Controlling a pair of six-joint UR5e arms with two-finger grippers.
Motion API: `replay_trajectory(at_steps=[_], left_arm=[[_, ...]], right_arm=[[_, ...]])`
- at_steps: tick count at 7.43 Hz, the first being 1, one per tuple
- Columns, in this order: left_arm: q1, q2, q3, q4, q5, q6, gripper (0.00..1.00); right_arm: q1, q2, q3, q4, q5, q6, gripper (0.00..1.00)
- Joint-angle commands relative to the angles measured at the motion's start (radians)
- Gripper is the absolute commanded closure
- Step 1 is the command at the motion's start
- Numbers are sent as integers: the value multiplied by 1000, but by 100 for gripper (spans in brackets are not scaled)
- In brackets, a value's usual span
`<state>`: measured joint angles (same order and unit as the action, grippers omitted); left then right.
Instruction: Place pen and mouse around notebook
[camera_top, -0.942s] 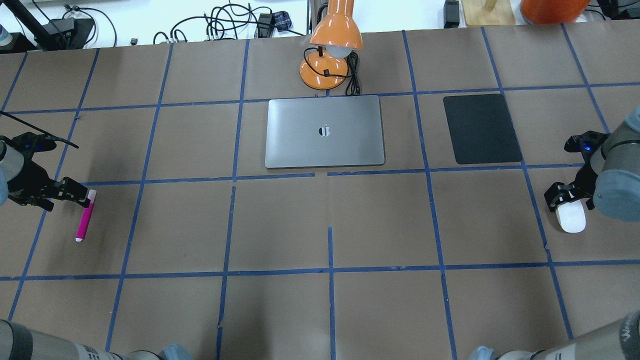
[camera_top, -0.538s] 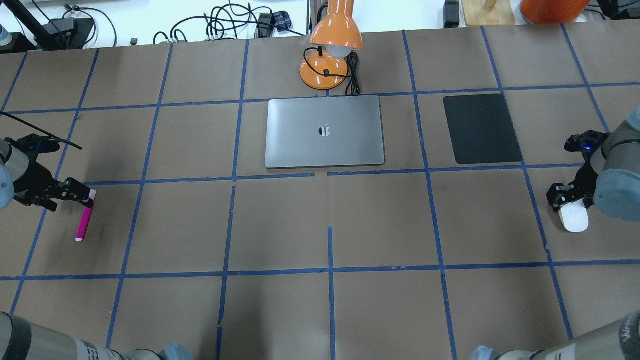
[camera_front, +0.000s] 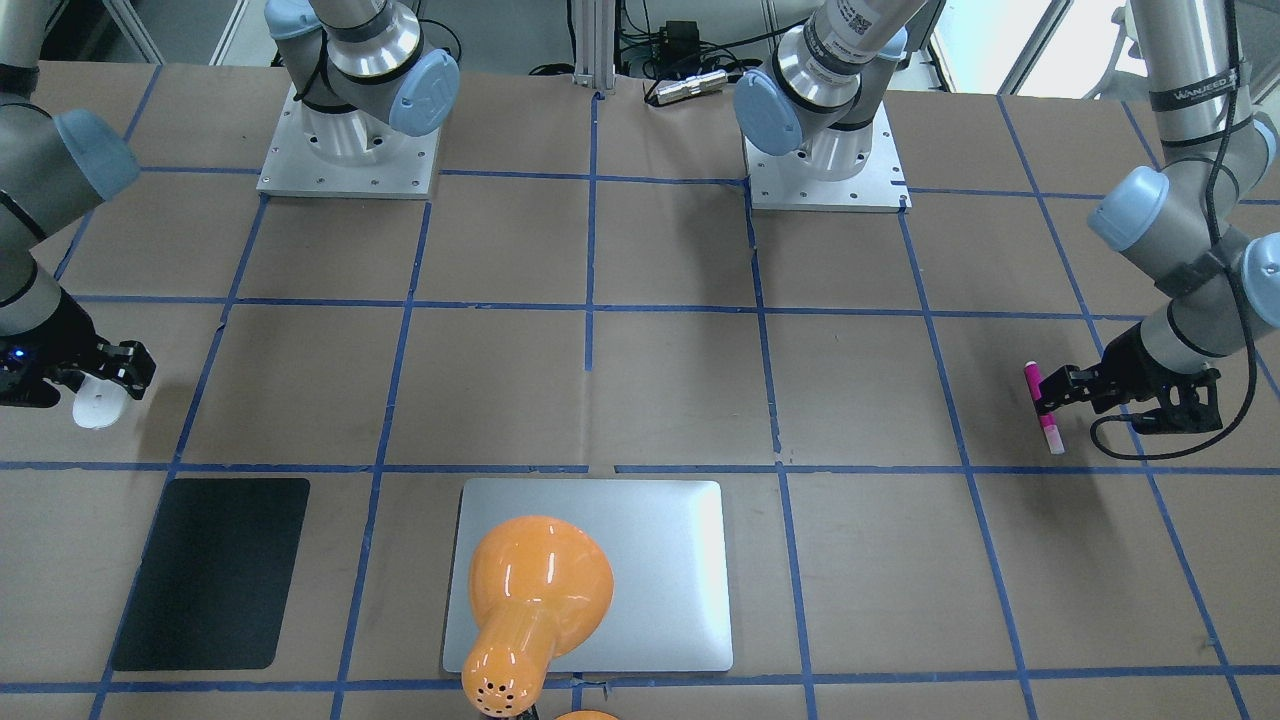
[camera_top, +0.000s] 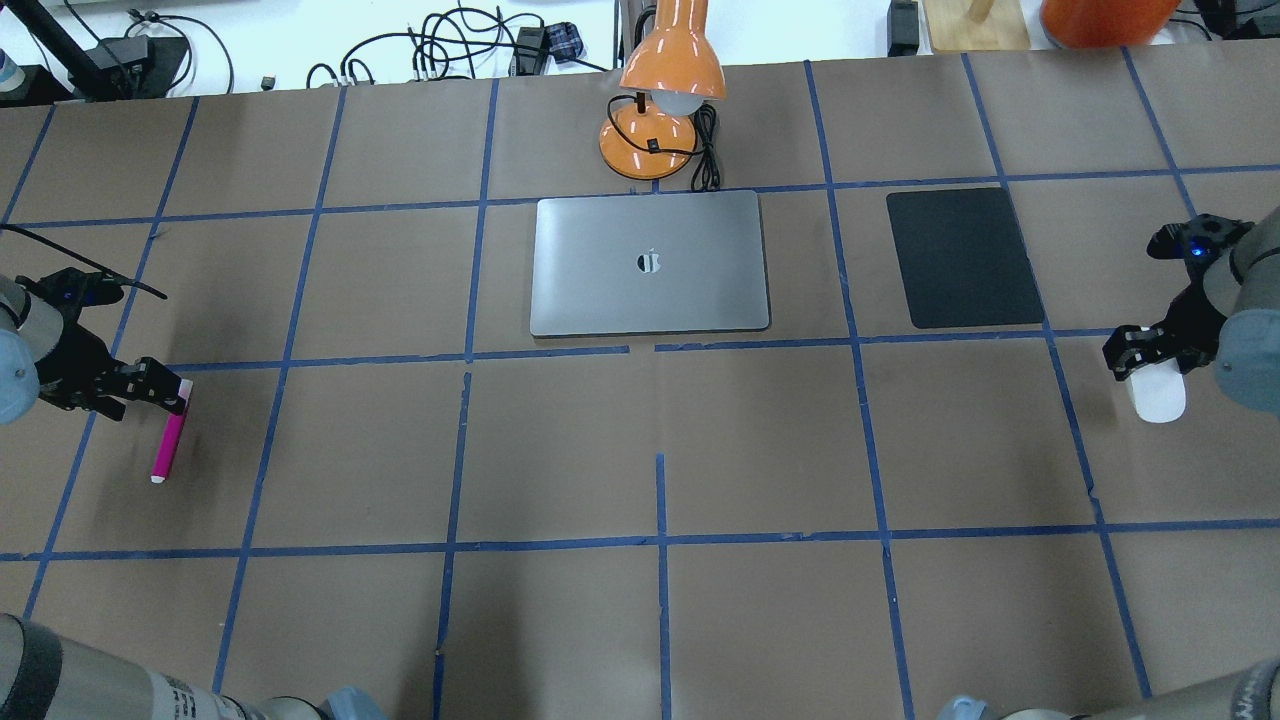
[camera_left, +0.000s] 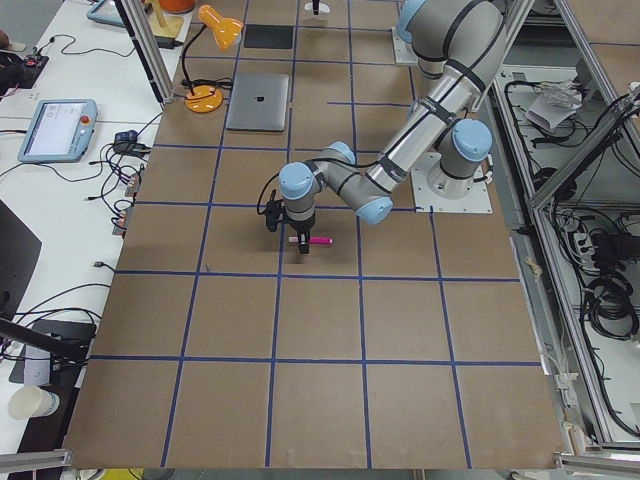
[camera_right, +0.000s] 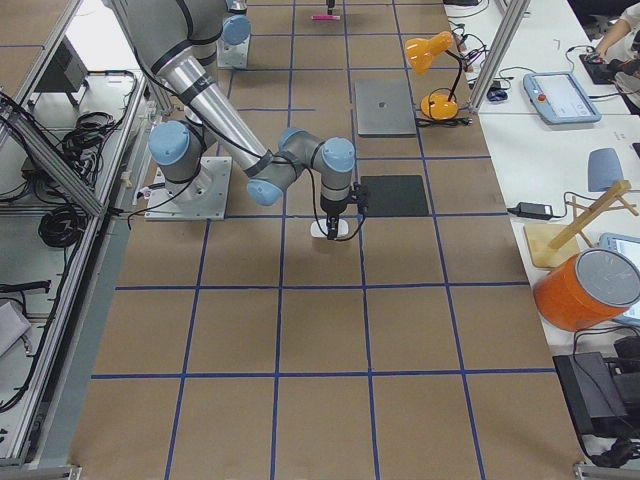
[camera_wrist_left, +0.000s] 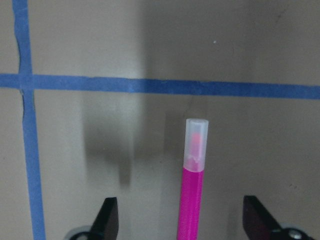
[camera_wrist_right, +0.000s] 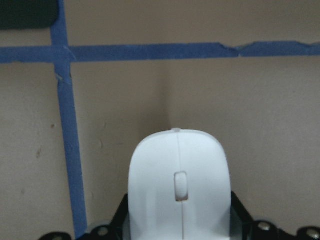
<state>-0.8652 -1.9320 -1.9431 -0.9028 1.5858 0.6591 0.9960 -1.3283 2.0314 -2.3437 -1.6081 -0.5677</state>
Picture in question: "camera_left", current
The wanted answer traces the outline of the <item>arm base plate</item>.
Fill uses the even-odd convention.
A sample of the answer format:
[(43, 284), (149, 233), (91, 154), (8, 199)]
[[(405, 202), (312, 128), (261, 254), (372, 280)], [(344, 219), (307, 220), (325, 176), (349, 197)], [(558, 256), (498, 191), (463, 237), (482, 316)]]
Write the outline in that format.
[(396, 26), (391, 29), (391, 33), (395, 63), (405, 66), (416, 65), (418, 59), (412, 48), (411, 34)]
[(423, 213), (491, 214), (488, 184), (481, 164), (474, 176), (453, 179), (441, 170), (439, 153), (424, 154), (410, 171), (415, 210)]

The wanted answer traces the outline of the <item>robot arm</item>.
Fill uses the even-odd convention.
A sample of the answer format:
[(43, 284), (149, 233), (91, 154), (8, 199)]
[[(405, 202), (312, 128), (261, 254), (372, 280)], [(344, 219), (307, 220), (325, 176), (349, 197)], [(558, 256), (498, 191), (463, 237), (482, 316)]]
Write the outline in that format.
[(505, 15), (489, 1), (407, 1), (396, 32), (411, 45), (425, 88), (376, 161), (359, 165), (345, 143), (335, 142), (278, 174), (282, 197), (269, 199), (262, 214), (271, 232), (290, 226), (302, 254), (309, 251), (315, 197), (324, 188), (376, 225), (391, 211), (393, 191), (428, 150), (440, 153), (437, 169), (447, 182), (470, 182), (489, 153), (488, 128), (458, 115), (497, 74), (506, 50)]

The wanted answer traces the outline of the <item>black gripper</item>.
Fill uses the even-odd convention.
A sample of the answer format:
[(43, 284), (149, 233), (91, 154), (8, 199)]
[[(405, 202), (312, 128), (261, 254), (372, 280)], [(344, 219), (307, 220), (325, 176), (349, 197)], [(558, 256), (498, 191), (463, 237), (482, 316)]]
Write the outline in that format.
[(310, 252), (311, 229), (316, 222), (316, 216), (312, 214), (303, 220), (289, 219), (289, 225), (293, 228), (297, 235), (297, 244), (300, 254), (308, 255)]

